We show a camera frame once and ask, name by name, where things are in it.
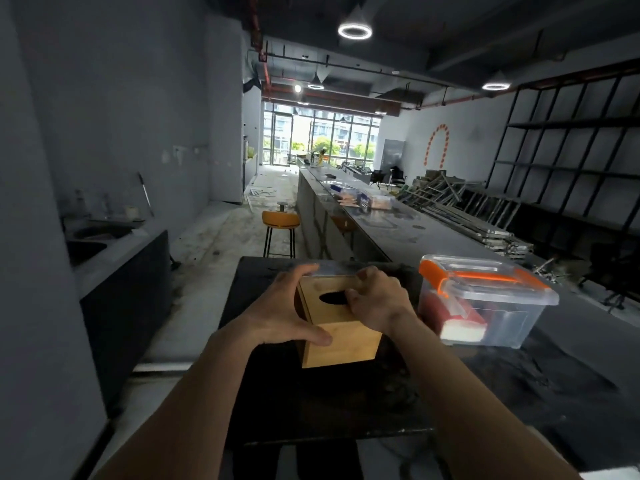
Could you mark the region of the person's right hand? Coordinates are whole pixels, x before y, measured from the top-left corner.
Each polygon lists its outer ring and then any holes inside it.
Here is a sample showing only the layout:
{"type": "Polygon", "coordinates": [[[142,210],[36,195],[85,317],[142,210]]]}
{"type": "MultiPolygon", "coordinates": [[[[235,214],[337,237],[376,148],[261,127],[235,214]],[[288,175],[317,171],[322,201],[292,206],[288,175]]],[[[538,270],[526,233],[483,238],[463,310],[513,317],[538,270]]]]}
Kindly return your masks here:
{"type": "Polygon", "coordinates": [[[400,327],[419,321],[400,281],[375,266],[360,270],[358,287],[344,295],[351,313],[366,327],[393,337],[400,327]]]}

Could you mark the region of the wooden tissue box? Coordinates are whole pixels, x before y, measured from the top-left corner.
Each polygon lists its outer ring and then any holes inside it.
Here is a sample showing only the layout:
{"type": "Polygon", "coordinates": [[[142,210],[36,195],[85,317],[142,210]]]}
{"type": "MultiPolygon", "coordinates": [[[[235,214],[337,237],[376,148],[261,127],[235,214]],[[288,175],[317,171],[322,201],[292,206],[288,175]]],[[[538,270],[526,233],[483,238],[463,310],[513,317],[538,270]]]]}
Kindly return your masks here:
{"type": "Polygon", "coordinates": [[[356,282],[354,274],[300,279],[295,297],[297,312],[333,338],[332,344],[325,347],[298,342],[303,369],[375,359],[382,334],[366,327],[351,313],[344,295],[356,282]]]}

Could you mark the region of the person's left forearm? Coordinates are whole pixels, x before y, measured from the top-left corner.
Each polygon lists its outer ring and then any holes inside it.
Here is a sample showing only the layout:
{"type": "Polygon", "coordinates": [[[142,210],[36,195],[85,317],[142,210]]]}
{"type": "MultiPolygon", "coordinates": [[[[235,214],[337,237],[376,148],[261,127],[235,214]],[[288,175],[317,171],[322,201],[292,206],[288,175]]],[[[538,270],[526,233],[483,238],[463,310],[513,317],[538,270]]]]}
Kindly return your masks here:
{"type": "Polygon", "coordinates": [[[215,332],[169,395],[94,480],[217,480],[232,409],[258,345],[251,320],[215,332]]]}

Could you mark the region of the person's right forearm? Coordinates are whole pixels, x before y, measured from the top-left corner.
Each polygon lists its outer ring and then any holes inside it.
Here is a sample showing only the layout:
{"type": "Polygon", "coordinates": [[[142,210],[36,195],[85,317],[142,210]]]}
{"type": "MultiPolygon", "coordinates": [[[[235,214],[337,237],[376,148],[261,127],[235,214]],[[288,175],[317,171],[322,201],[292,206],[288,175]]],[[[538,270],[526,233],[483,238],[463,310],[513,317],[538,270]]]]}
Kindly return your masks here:
{"type": "Polygon", "coordinates": [[[454,480],[582,480],[415,314],[392,314],[384,333],[418,385],[454,480]]]}

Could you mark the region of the black mat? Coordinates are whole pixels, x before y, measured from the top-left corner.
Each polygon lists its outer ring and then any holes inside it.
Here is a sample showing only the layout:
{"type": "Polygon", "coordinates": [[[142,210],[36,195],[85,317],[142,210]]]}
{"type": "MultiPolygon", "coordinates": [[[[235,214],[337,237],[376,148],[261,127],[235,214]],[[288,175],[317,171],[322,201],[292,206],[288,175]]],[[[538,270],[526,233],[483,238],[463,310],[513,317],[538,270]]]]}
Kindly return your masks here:
{"type": "Polygon", "coordinates": [[[404,361],[383,337],[374,360],[313,369],[293,342],[252,353],[226,447],[416,435],[434,429],[404,361]]]}

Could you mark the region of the orange bar stool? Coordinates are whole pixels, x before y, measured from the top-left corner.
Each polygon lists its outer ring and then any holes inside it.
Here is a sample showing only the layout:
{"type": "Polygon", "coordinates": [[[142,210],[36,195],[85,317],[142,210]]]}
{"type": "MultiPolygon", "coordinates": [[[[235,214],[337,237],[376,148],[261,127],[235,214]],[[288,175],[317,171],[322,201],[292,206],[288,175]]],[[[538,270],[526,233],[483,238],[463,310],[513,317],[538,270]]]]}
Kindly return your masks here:
{"type": "Polygon", "coordinates": [[[354,220],[348,215],[331,216],[332,222],[338,228],[338,231],[346,240],[349,248],[355,250],[355,233],[358,229],[354,220]]]}
{"type": "Polygon", "coordinates": [[[289,232],[289,257],[296,258],[295,231],[300,226],[299,215],[290,212],[264,210],[261,217],[267,229],[263,257],[268,258],[270,255],[273,231],[286,230],[289,232]]]}

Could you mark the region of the long grey counter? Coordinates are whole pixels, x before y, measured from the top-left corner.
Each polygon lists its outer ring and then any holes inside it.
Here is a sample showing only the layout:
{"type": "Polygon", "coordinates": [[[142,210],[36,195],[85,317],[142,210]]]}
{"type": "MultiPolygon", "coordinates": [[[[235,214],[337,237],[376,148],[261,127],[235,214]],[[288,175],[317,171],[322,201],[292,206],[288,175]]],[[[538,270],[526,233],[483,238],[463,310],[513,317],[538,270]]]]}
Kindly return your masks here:
{"type": "MultiPolygon", "coordinates": [[[[394,203],[392,210],[371,212],[340,206],[327,181],[367,188],[342,171],[300,165],[299,176],[297,209],[310,257],[417,267],[423,255],[446,255],[514,264],[402,203],[394,203]],[[340,215],[348,215],[358,227],[354,251],[332,222],[331,216],[340,215]]],[[[550,286],[558,293],[559,304],[543,311],[536,328],[564,352],[612,380],[625,395],[640,400],[640,327],[559,284],[550,286]]]]}

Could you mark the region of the red and white packet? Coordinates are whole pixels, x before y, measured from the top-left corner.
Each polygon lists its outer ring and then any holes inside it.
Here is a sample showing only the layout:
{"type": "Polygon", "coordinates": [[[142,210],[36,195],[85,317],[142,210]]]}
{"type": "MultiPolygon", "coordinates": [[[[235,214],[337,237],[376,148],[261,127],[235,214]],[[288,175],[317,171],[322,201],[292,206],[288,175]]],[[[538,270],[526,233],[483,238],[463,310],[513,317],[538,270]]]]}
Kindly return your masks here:
{"type": "Polygon", "coordinates": [[[448,298],[434,290],[421,293],[418,314],[441,341],[479,343],[488,324],[464,299],[448,298]]]}

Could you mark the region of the pile of metal frames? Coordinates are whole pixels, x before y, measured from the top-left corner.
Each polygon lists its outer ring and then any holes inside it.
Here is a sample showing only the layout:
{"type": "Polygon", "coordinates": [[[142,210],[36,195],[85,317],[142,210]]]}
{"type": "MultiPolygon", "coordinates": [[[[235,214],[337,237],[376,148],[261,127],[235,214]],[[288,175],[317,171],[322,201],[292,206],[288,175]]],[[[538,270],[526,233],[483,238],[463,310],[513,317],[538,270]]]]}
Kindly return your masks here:
{"type": "Polygon", "coordinates": [[[508,229],[521,201],[491,193],[481,182],[450,177],[445,170],[427,170],[404,184],[396,199],[501,256],[523,262],[533,252],[533,244],[508,229]]]}

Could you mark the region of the clear storage box orange latches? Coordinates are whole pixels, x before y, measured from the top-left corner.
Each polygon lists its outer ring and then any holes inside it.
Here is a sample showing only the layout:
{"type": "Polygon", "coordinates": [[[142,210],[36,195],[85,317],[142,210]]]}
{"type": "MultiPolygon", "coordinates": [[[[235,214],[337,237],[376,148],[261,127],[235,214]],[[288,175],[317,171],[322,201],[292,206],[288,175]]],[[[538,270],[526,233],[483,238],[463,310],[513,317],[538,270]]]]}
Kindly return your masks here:
{"type": "Polygon", "coordinates": [[[442,341],[448,345],[519,349],[543,311],[559,304],[559,295],[549,285],[497,260],[424,255],[418,270],[423,279],[420,295],[434,290],[446,298],[464,299],[488,324],[481,342],[442,341]]]}

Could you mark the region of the glass window front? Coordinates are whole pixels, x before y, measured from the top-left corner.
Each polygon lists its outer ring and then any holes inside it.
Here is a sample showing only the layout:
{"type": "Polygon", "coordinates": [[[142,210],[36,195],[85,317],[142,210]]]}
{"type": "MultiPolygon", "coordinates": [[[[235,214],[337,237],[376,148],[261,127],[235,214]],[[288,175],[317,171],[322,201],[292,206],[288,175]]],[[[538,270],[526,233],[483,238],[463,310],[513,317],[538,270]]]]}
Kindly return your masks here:
{"type": "Polygon", "coordinates": [[[324,154],[332,166],[372,169],[381,117],[320,111],[306,105],[262,103],[261,162],[290,166],[297,158],[324,154]]]}

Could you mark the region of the orange balloon arch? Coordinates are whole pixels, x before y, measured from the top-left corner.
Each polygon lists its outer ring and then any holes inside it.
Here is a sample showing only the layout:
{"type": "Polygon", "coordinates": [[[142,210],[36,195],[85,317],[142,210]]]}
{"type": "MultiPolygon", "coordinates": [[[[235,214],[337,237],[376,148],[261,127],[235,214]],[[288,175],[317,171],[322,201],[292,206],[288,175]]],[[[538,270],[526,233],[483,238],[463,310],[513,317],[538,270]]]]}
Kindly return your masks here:
{"type": "Polygon", "coordinates": [[[443,169],[450,144],[450,129],[445,123],[439,124],[430,134],[424,153],[423,166],[426,169],[443,169]]]}

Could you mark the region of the dark sink counter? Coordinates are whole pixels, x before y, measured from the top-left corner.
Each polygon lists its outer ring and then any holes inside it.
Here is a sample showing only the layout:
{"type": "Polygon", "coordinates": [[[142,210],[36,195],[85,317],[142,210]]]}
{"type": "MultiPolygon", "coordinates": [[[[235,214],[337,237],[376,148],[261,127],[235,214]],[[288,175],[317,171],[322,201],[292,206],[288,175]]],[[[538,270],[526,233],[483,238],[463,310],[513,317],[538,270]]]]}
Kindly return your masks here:
{"type": "Polygon", "coordinates": [[[156,222],[81,219],[65,231],[108,419],[172,306],[169,233],[156,222]]]}

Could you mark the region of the metal rod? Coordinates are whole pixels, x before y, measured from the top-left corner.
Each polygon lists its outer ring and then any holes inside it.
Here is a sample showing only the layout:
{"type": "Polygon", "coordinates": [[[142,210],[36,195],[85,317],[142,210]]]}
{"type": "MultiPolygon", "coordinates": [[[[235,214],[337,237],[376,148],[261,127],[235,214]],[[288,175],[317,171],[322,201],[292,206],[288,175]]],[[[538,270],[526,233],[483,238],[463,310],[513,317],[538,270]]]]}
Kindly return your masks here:
{"type": "Polygon", "coordinates": [[[149,198],[149,195],[148,195],[148,190],[147,190],[147,186],[145,184],[144,178],[143,178],[142,174],[139,171],[137,172],[137,176],[138,176],[140,185],[142,187],[142,190],[143,190],[143,193],[144,193],[144,196],[145,196],[145,201],[147,203],[147,208],[148,208],[149,214],[151,215],[151,217],[155,217],[155,213],[154,213],[154,210],[153,210],[151,202],[150,202],[150,198],[149,198]]]}

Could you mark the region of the black metal wall shelf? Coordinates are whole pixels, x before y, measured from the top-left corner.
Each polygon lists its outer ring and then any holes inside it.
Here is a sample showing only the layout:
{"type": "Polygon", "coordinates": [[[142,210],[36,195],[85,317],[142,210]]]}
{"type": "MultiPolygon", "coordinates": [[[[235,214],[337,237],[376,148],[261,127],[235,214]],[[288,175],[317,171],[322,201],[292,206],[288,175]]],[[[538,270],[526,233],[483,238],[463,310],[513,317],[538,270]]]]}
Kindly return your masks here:
{"type": "Polygon", "coordinates": [[[508,106],[474,210],[537,252],[640,255],[640,57],[528,82],[508,106]]]}

